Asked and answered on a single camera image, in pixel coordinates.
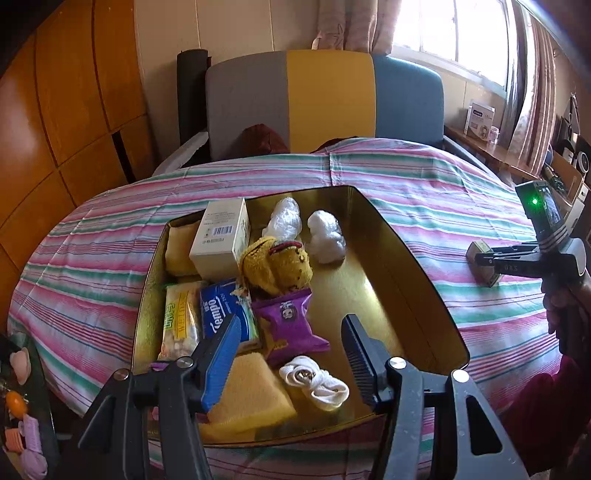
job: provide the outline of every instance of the yellow plush toy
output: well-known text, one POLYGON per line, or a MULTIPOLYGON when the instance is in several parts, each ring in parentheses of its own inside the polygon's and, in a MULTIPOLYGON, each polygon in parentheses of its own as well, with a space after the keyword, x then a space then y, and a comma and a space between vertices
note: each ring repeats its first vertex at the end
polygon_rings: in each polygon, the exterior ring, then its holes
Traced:
POLYGON ((310 259, 301 242, 264 236, 250 245, 240 259, 248 283, 278 297, 310 284, 310 259))

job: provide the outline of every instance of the striped bedsheet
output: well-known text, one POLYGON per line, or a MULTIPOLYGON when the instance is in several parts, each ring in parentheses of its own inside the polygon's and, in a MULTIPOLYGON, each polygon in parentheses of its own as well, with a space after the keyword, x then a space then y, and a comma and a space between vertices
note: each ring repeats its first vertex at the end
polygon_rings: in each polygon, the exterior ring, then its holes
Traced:
MULTIPOLYGON (((168 220, 210 200, 341 184, 370 199, 416 256, 466 341, 467 370, 497 411, 534 374, 558 370, 540 282, 504 277, 495 288, 479 287, 465 261, 477 238, 493 247, 535 238, 513 190, 448 153, 385 139, 205 164, 96 196, 31 256, 12 298, 9 330, 36 340, 50 388, 82 414, 111 373, 130 365, 142 287, 168 220)), ((219 478, 353 480, 371 468, 380 422, 297 445, 208 455, 219 478)), ((423 430, 427 462, 432 412, 423 430)), ((158 463, 157 443, 150 449, 158 463)))

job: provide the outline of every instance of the product box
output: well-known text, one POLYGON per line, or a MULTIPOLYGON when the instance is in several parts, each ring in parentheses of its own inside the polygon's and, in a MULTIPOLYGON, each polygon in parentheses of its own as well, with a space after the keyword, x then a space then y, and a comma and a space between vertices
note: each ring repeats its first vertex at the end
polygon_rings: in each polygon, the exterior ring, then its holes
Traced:
POLYGON ((209 202, 189 258, 204 280, 236 278, 238 261, 250 235, 251 224, 243 198, 209 202))
POLYGON ((488 141, 488 134, 491 131, 494 117, 495 109, 493 107, 472 102, 468 109, 464 133, 485 142, 488 141))
POLYGON ((213 337, 224 317, 234 314, 240 320, 242 329, 238 353, 261 347, 251 299, 236 280, 228 280, 203 288, 200 304, 204 338, 213 337))

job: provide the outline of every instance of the white plastic bag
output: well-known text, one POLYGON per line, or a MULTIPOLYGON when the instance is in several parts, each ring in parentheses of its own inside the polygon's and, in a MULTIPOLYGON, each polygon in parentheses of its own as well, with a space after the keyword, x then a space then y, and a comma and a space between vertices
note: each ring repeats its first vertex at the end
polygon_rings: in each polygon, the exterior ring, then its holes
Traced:
POLYGON ((308 228, 312 239, 306 250, 319 263, 332 263, 345 258, 345 237, 332 213, 316 210, 308 218, 308 228))
POLYGON ((262 236, 274 236, 281 240, 295 240, 301 232, 300 207, 287 197, 275 205, 269 225, 262 230, 262 236))

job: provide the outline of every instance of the barcode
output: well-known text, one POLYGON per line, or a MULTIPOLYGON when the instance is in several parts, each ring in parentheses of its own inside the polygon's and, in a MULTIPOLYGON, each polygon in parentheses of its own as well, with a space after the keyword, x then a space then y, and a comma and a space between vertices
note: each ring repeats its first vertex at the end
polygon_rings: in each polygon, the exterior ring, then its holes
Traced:
POLYGON ((232 225, 223 225, 215 227, 212 236, 229 235, 230 233, 232 233, 232 225))

